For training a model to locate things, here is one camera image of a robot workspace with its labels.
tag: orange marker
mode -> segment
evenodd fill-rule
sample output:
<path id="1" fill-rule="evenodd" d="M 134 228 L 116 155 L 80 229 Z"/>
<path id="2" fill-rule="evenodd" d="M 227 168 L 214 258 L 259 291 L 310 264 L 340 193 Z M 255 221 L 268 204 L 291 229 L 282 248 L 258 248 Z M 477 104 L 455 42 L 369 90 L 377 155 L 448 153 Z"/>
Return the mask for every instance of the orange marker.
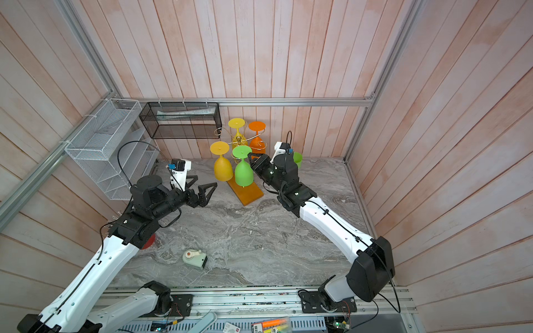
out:
<path id="1" fill-rule="evenodd" d="M 280 325 L 280 324 L 284 324 L 286 322 L 287 322 L 287 320 L 285 318 L 281 318 L 281 319 L 263 321 L 261 324 L 263 324 L 263 328 L 266 328 L 266 327 L 272 327 L 272 326 L 277 326 L 277 325 Z"/>

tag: mounting plate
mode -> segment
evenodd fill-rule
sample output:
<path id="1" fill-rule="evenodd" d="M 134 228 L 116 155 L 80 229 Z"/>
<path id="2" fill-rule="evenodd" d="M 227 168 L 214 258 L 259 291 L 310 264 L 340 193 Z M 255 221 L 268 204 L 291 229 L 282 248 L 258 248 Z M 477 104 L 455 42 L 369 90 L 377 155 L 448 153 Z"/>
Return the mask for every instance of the mounting plate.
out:
<path id="1" fill-rule="evenodd" d="M 169 317 L 173 316 L 190 316 L 191 315 L 191 306 L 192 306 L 192 295 L 191 294 L 179 294 L 171 295 L 172 297 L 172 309 L 170 311 Z M 176 311 L 176 306 L 180 310 L 181 314 Z M 153 317 L 154 312 L 147 313 L 141 317 Z"/>
<path id="2" fill-rule="evenodd" d="M 320 297 L 319 291 L 307 291 L 305 294 L 306 301 L 302 300 L 302 312 L 303 313 L 324 313 L 325 310 L 322 308 L 323 305 L 322 298 Z M 355 299 L 345 298 L 340 302 L 332 303 L 331 310 L 334 312 L 357 312 L 357 306 Z"/>

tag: wooden plank wall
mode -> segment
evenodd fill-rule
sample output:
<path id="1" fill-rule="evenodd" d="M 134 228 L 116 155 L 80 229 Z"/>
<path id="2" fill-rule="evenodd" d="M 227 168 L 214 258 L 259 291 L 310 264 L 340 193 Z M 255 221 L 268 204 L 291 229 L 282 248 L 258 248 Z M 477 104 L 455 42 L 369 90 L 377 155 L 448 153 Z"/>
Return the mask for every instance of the wooden plank wall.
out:
<path id="1" fill-rule="evenodd" d="M 72 2 L 123 96 L 253 98 L 370 95 L 412 0 Z M 265 122 L 269 150 L 292 131 L 315 157 L 344 156 L 362 111 L 221 108 L 225 124 Z M 214 157 L 213 141 L 159 141 L 172 157 Z"/>
<path id="2" fill-rule="evenodd" d="M 531 17 L 428 2 L 350 160 L 428 332 L 533 331 Z"/>
<path id="3" fill-rule="evenodd" d="M 54 0 L 0 1 L 0 200 L 108 91 Z M 0 322 L 15 332 L 100 246 L 124 204 L 67 160 L 0 234 Z"/>

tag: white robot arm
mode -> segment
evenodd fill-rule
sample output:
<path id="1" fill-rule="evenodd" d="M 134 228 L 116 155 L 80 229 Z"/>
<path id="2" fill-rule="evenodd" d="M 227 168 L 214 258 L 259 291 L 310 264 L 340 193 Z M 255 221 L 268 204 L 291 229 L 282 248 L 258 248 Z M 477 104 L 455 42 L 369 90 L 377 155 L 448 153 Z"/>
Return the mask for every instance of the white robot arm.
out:
<path id="1" fill-rule="evenodd" d="M 173 161 L 170 169 L 171 190 L 163 186 L 161 177 L 157 175 L 139 179 L 130 188 L 131 202 L 125 213 L 113 222 L 102 247 L 70 285 L 39 315 L 26 315 L 17 326 L 18 331 L 110 333 L 147 313 L 168 315 L 173 304 L 170 289 L 155 281 L 147 283 L 134 295 L 117 304 L 90 311 L 120 269 L 160 228 L 160 219 L 182 205 L 193 208 L 207 205 L 217 184 L 199 185 L 196 195 L 189 188 L 198 179 L 197 176 L 187 177 L 190 165 L 191 162 L 186 160 Z M 186 183 L 187 178 L 193 178 L 193 181 Z"/>
<path id="2" fill-rule="evenodd" d="M 348 274 L 333 276 L 320 287 L 326 303 L 354 295 L 370 302 L 394 276 L 390 243 L 354 228 L 301 183 L 289 143 L 277 142 L 272 159 L 254 153 L 248 157 L 256 174 L 275 189 L 283 207 L 320 230 L 352 263 Z"/>
<path id="3" fill-rule="evenodd" d="M 354 228 L 300 183 L 288 143 L 278 142 L 275 149 L 272 159 L 250 153 L 252 169 L 277 191 L 285 209 L 320 230 L 352 263 L 349 273 L 333 276 L 319 288 L 323 306 L 334 310 L 336 302 L 354 295 L 370 302 L 394 276 L 389 242 L 383 237 L 372 239 Z M 120 269 L 159 229 L 161 218 L 183 204 L 204 207 L 209 202 L 216 183 L 199 186 L 196 195 L 189 187 L 198 177 L 187 177 L 190 167 L 190 161 L 172 161 L 172 190 L 166 189 L 156 175 L 145 176 L 133 185 L 132 201 L 114 221 L 103 247 L 61 295 L 40 315 L 26 315 L 17 329 L 22 333 L 110 333 L 147 313 L 168 315 L 172 307 L 170 289 L 155 281 L 117 304 L 90 311 Z"/>

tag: orange wooden base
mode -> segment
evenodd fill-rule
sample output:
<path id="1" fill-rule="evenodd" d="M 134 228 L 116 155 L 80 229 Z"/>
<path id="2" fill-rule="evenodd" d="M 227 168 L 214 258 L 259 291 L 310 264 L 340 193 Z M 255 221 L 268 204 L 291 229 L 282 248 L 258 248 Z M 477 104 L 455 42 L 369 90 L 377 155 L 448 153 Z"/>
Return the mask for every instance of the orange wooden base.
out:
<path id="1" fill-rule="evenodd" d="M 264 195 L 263 191 L 261 191 L 255 182 L 246 187 L 237 185 L 235 182 L 235 175 L 233 175 L 232 179 L 228 180 L 228 184 L 235 192 L 235 195 L 239 198 L 240 202 L 242 202 L 243 206 L 251 204 Z"/>

